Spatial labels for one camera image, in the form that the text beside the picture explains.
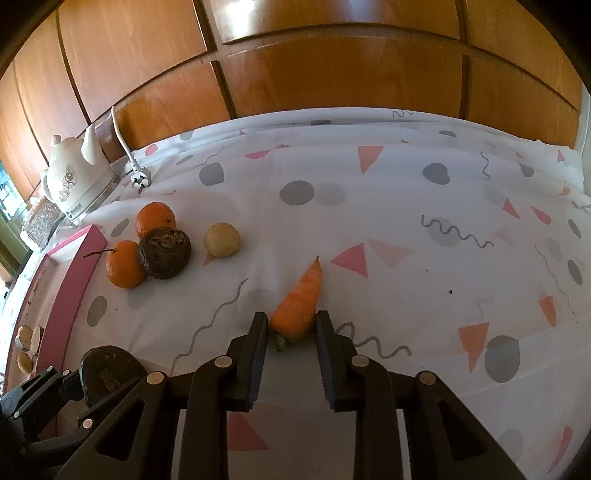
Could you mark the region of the orange carrot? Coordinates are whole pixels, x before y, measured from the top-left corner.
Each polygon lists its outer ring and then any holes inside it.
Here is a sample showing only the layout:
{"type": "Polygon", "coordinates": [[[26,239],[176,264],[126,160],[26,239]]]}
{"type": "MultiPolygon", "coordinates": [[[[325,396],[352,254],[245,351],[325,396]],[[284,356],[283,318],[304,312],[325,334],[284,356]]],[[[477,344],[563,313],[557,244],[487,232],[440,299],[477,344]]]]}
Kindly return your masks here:
{"type": "Polygon", "coordinates": [[[315,323],[322,291],[322,267],[317,257],[293,290],[284,297],[270,318],[270,329],[278,351],[308,337],[315,323]]]}

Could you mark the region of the small round snacks in box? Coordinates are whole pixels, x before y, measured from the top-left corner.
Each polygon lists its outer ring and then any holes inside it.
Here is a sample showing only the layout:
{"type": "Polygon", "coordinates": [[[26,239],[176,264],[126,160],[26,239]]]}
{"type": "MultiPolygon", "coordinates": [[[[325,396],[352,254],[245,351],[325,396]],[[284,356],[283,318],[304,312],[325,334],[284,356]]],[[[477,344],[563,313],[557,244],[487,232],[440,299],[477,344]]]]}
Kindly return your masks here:
{"type": "Polygon", "coordinates": [[[44,329],[41,326],[21,325],[17,330],[17,365],[24,374],[30,374],[38,356],[44,329]]]}

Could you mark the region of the pink and white box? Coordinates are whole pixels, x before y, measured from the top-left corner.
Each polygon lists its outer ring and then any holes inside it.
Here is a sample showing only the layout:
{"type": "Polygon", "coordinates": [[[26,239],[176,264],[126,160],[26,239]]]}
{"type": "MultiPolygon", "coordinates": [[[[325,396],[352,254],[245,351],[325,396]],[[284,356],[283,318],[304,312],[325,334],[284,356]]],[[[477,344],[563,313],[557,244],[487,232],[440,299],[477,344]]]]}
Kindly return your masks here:
{"type": "Polygon", "coordinates": [[[23,325],[43,330],[30,353],[33,369],[63,367],[72,326],[98,263],[91,253],[106,244],[97,226],[86,226],[34,259],[17,280],[1,314],[2,392],[28,377],[17,365],[17,334],[23,325]]]}

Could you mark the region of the pale yellow round fruit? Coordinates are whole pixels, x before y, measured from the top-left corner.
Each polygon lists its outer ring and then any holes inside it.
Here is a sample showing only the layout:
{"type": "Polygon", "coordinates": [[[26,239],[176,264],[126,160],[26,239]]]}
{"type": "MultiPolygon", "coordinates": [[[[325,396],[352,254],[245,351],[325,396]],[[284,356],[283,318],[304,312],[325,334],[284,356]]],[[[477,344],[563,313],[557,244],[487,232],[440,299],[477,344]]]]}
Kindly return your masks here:
{"type": "Polygon", "coordinates": [[[238,252],[241,245],[239,232],[225,222],[211,225],[204,237],[204,246],[208,254],[215,258],[231,257],[238,252]]]}

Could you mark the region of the dark brown round fruit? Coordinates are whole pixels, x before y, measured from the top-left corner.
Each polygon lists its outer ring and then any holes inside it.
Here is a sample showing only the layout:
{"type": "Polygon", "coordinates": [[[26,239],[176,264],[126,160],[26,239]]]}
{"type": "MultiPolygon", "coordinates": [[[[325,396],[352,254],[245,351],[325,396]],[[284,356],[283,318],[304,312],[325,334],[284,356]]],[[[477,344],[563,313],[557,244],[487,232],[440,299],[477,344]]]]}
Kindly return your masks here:
{"type": "Polygon", "coordinates": [[[140,239],[138,259],[150,277],[164,280],[183,270],[191,252],[190,238],[183,231],[161,227],[148,231],[140,239]]]}

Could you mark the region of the near orange tangerine with stem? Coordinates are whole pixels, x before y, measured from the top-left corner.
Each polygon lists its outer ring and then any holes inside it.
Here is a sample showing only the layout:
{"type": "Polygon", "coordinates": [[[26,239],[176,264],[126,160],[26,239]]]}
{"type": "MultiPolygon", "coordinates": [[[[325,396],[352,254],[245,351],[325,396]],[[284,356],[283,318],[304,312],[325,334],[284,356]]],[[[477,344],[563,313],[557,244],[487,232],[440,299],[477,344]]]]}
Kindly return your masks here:
{"type": "Polygon", "coordinates": [[[105,254],[105,271],[110,283],[121,289],[133,289],[140,285],[147,275],[140,264],[138,250],[137,242],[122,240],[112,248],[89,252],[84,258],[105,254]]]}

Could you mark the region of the far orange tangerine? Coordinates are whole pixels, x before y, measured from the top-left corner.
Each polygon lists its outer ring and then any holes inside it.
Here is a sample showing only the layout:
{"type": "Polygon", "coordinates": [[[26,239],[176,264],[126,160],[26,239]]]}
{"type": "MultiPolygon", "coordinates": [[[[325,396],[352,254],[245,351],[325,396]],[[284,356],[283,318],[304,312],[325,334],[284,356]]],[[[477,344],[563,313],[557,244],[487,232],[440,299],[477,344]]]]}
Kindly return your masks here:
{"type": "Polygon", "coordinates": [[[139,238],[143,238],[149,231],[157,228],[176,228],[175,215],[163,202],[146,204],[135,217],[135,232],[139,238]]]}

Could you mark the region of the clear crystal glass container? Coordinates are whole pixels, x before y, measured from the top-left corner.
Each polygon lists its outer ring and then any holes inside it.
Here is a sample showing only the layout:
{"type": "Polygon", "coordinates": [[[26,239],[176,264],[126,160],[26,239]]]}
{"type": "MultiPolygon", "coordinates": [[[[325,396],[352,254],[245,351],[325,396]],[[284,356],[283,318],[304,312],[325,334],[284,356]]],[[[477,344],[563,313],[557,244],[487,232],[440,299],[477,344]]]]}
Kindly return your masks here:
{"type": "Polygon", "coordinates": [[[46,197],[37,198],[37,202],[24,217],[20,238],[30,250],[41,251],[63,218],[64,215],[56,204],[46,197]]]}

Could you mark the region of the patterned white tablecloth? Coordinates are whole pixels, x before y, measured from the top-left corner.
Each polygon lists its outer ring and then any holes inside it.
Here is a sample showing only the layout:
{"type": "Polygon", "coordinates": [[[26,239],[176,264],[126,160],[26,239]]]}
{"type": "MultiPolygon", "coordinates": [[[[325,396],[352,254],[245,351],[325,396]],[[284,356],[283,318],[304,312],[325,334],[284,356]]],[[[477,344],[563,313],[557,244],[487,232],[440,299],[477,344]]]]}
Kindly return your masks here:
{"type": "Polygon", "coordinates": [[[146,204],[193,252],[123,290],[98,264],[65,362],[119,346],[178,375],[271,313],[319,258],[335,330],[391,371],[435,372],[530,479],[558,479],[590,430],[590,199],[582,154],[467,121],[311,109],[226,121],[135,151],[86,221],[132,240],[146,204]],[[208,254],[211,225],[242,245],[208,254]]]}

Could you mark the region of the white ceramic electric kettle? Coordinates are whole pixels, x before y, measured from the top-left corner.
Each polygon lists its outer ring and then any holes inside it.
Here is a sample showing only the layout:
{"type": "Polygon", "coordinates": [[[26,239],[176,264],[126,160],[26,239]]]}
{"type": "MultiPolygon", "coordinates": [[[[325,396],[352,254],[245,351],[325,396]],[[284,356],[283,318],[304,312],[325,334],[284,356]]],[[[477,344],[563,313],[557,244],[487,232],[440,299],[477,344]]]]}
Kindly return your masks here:
{"type": "Polygon", "coordinates": [[[115,185],[117,175],[102,151],[95,127],[82,138],[53,135],[49,167],[42,178],[45,197],[72,223],[79,223],[115,185]]]}

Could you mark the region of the wooden panelled cabinet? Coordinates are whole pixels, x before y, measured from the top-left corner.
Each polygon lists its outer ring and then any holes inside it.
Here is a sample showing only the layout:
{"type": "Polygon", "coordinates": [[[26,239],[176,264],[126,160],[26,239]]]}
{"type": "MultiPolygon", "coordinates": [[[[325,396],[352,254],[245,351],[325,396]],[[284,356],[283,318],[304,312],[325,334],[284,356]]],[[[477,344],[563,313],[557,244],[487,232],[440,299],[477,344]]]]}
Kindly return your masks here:
{"type": "Polygon", "coordinates": [[[580,147],[590,91],[516,1],[5,1],[1,163],[21,197],[53,135],[152,148],[233,118],[422,111],[580,147]]]}

